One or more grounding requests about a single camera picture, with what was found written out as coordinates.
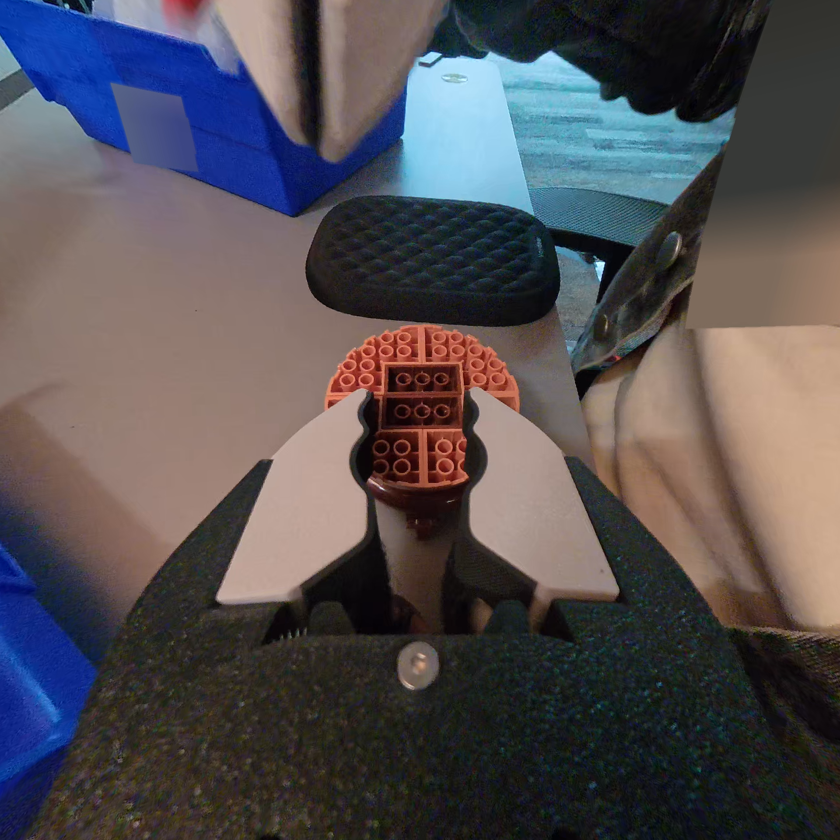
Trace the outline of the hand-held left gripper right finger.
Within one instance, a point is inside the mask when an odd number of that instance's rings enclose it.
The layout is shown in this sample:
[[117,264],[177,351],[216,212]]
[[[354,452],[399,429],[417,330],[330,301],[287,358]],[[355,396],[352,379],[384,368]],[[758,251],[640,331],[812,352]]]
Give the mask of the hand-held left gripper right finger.
[[620,588],[562,449],[488,392],[469,390],[465,409],[463,549],[477,562],[479,598],[521,601],[536,632],[558,600],[617,602]]

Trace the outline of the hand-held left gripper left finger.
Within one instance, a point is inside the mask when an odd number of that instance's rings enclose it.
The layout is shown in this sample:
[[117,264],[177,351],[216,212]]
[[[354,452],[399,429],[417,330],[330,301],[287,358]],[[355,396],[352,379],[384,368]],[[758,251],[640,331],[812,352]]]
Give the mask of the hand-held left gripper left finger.
[[363,435],[360,388],[313,418],[275,453],[220,585],[221,605],[296,600],[367,530],[366,495],[350,457]]

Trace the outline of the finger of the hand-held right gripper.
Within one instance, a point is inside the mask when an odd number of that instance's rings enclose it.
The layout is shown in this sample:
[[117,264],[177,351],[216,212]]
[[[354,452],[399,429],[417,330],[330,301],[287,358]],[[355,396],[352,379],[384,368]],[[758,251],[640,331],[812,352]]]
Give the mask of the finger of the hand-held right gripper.
[[447,11],[445,1],[320,3],[322,158],[341,161],[385,116]]
[[319,141],[319,2],[217,1],[249,75],[285,134]]

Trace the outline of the blue bin with paper bags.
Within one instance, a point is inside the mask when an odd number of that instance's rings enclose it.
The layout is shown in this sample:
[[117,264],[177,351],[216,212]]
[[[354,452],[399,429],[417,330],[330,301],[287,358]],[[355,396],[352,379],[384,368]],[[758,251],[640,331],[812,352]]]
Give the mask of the blue bin with paper bags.
[[340,163],[293,143],[247,70],[228,74],[203,46],[44,2],[2,1],[2,39],[45,100],[90,138],[129,152],[112,84],[176,95],[190,124],[190,176],[296,216],[403,135],[406,90]]

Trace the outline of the round brown orange lego build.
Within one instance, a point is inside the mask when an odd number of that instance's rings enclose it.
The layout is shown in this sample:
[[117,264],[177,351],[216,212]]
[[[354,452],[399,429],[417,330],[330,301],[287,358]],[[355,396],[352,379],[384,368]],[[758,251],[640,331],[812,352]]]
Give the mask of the round brown orange lego build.
[[468,480],[464,395],[479,388],[518,412],[506,363],[471,334],[433,324],[370,336],[338,364],[324,396],[330,409],[360,389],[372,394],[374,497],[406,515],[419,539],[456,509]]

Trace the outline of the blue bin with lego pieces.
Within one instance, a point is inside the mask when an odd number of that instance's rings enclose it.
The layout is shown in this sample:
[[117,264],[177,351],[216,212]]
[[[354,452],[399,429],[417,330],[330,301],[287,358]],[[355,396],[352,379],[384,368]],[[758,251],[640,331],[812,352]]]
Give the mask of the blue bin with lego pieces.
[[1,549],[1,838],[25,835],[77,729],[96,671]]

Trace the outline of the person's beige shirt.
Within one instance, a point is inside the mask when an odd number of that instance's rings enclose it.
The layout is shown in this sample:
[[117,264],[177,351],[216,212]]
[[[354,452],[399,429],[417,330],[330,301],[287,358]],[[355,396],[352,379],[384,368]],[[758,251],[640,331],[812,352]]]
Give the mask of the person's beige shirt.
[[838,327],[675,320],[583,410],[598,476],[719,619],[838,635]]

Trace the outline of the grey mesh office chair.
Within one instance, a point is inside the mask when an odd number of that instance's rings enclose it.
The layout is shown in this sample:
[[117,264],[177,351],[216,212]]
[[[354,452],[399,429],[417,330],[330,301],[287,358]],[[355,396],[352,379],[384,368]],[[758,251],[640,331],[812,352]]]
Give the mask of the grey mesh office chair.
[[542,232],[537,249],[542,268],[559,274],[554,252],[547,242],[604,262],[594,303],[600,303],[618,271],[634,249],[644,242],[668,203],[637,196],[573,187],[541,187],[530,191],[532,214]]

